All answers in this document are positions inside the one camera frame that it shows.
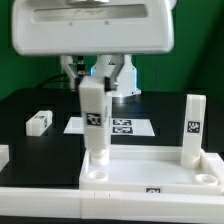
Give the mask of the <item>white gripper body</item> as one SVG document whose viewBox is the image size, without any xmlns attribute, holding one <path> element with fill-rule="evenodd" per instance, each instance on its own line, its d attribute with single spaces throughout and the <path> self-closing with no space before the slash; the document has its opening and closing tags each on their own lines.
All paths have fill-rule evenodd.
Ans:
<svg viewBox="0 0 224 224">
<path fill-rule="evenodd" d="M 175 0 L 15 0 L 12 40 L 21 55 L 166 53 Z"/>
</svg>

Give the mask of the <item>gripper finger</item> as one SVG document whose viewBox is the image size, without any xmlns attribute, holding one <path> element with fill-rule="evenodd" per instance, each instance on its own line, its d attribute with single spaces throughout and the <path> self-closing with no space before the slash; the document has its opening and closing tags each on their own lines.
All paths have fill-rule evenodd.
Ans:
<svg viewBox="0 0 224 224">
<path fill-rule="evenodd" d="M 115 54 L 111 58 L 111 62 L 115 65 L 112 73 L 109 77 L 104 78 L 104 89 L 106 92 L 116 91 L 118 87 L 117 77 L 119 76 L 123 66 L 124 66 L 124 55 Z"/>
<path fill-rule="evenodd" d="M 62 71 L 69 77 L 71 91 L 76 91 L 79 85 L 80 77 L 77 72 L 79 62 L 80 60 L 77 56 L 62 55 L 60 57 Z"/>
</svg>

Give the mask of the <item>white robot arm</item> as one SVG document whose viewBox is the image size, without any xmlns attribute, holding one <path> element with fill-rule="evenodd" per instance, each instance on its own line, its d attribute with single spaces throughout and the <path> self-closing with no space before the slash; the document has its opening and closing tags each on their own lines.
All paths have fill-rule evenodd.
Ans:
<svg viewBox="0 0 224 224">
<path fill-rule="evenodd" d="M 118 88 L 126 54 L 161 54 L 174 46 L 177 0 L 15 0 L 12 41 L 30 56 L 109 55 L 105 89 Z"/>
</svg>

